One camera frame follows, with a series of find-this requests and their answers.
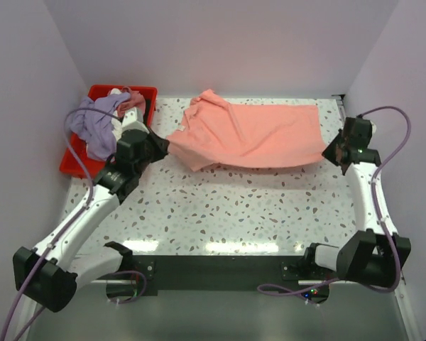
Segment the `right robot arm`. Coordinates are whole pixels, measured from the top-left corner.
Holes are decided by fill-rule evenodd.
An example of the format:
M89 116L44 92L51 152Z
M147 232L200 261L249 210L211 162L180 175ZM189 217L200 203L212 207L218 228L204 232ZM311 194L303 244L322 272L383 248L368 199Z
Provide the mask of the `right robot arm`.
M389 215L381 183L383 163L369 148L372 123L346 118L323 156L340 167L351 190L356 232L342 247L313 243L305 251L302 271L317 279L327 269L342 281L353 281L376 291L397 286L411 252L411 242L399 235Z

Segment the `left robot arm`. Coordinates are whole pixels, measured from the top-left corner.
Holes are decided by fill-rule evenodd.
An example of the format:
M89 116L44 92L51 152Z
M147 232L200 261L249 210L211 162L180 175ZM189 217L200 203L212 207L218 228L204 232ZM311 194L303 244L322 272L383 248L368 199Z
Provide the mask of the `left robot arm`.
M117 242L107 242L98 255L76 259L93 231L138 187L151 163L168 154L168 140L151 129L125 131L116 153L91 180L87 194L53 232L32 249L21 247L13 256L18 292L56 313L77 289L113 274L126 278L133 270L133 252Z

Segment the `salmon pink t shirt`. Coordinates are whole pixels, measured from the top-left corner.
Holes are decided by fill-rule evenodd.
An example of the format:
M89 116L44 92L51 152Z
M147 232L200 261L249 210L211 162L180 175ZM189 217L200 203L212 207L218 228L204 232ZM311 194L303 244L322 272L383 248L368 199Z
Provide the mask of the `salmon pink t shirt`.
M321 161L326 147L315 105L232 104L212 90L191 100L167 140L168 153L192 171L304 166Z

